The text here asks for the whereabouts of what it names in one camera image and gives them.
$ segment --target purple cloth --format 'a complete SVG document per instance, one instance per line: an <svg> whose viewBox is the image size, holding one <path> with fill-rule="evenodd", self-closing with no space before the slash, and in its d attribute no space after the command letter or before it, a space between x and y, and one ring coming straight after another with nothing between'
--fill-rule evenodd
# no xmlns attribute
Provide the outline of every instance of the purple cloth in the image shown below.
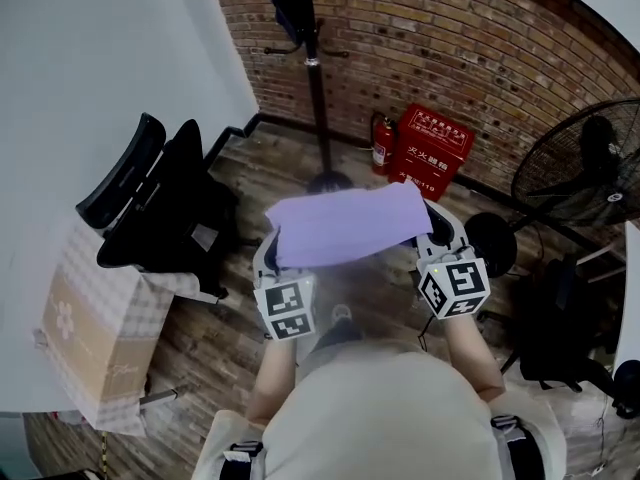
<svg viewBox="0 0 640 480"><path fill-rule="evenodd" d="M280 267L346 263L432 231L413 183L284 199L266 215L280 228Z"/></svg>

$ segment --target wooden floor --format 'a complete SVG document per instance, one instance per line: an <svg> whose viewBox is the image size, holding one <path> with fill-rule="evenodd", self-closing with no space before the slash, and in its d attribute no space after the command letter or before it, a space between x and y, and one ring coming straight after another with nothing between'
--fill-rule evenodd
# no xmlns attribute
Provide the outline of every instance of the wooden floor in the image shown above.
<svg viewBox="0 0 640 480"><path fill-rule="evenodd" d="M369 152L334 144L333 153L335 166L348 174L356 186L377 187L385 183L371 173ZM284 197L303 194L318 170L313 137L263 123L249 139L231 138L211 172L240 196L238 219L242 236L259 238L270 229L265 210ZM506 219L518 217L458 185L452 185L440 202L462 221L479 211L492 211ZM538 229L544 251L535 227L518 232L514 272L534 268L543 252L545 262L567 252L581 252L554 231L541 225ZM215 412L220 408L242 411L263 350L263 330L252 295L253 252L249 248L241 250L226 262L223 284L230 295L218 305L175 300L150 376L153 391L178 387L181 396L146 411L147 438L109 436L112 478L190 478ZM369 335L415 341L428 310L414 296L407 273L414 264L411 250L396 247L348 266L318 269L320 310L346 302ZM509 290L516 280L510 276L492 280L492 295L486 308L510 314ZM503 361L510 348L504 329L488 322L482 330ZM429 332L429 351L446 357L438 325ZM547 400L555 410L567 435L569 473L588 478L583 473L590 473L607 459L608 466L598 478L634 477L640 465L640 422L625 425L609 407L603 429L598 419L606 405L600 392L586 386L580 395L568 389L542 392L524 381L517 367L509 371L507 379ZM27 416L26 426L33 460L43 475L98 468L100 435L90 427L65 425L46 415Z"/></svg>

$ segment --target red box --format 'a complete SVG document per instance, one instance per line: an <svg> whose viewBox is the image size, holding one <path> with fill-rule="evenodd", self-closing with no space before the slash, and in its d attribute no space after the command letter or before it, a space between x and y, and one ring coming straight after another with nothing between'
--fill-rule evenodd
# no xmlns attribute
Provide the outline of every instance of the red box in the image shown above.
<svg viewBox="0 0 640 480"><path fill-rule="evenodd" d="M437 201L467 159L475 135L416 103L398 123L389 181L413 181L423 197Z"/></svg>

